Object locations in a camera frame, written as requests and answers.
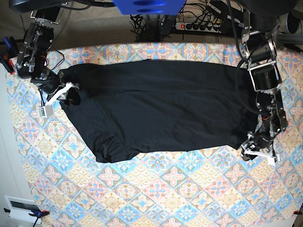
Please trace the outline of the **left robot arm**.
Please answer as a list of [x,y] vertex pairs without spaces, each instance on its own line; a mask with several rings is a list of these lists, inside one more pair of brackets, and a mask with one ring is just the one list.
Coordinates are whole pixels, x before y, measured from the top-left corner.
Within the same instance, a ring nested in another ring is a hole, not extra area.
[[255,92],[271,97],[268,105],[260,105],[256,109],[246,106],[252,113],[261,115],[262,125],[257,132],[248,133],[248,139],[241,145],[242,153],[257,154],[263,148],[272,152],[275,137],[288,126],[281,91],[278,89],[282,79],[276,63],[277,23],[279,16],[292,11],[297,1],[238,0],[237,4],[245,9],[241,42],[238,41],[231,2],[227,1],[235,44],[241,57],[237,69],[246,64]]

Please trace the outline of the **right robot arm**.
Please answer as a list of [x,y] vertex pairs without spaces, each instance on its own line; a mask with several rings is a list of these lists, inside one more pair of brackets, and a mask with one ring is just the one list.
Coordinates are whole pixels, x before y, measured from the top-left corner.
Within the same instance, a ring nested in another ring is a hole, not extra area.
[[54,41],[53,24],[60,21],[60,12],[66,5],[64,0],[10,0],[9,8],[17,13],[31,12],[23,46],[19,50],[15,69],[21,79],[29,79],[38,88],[40,95],[47,94],[42,106],[60,101],[65,105],[79,105],[78,84],[62,79],[63,74],[54,73],[48,67],[47,53]]

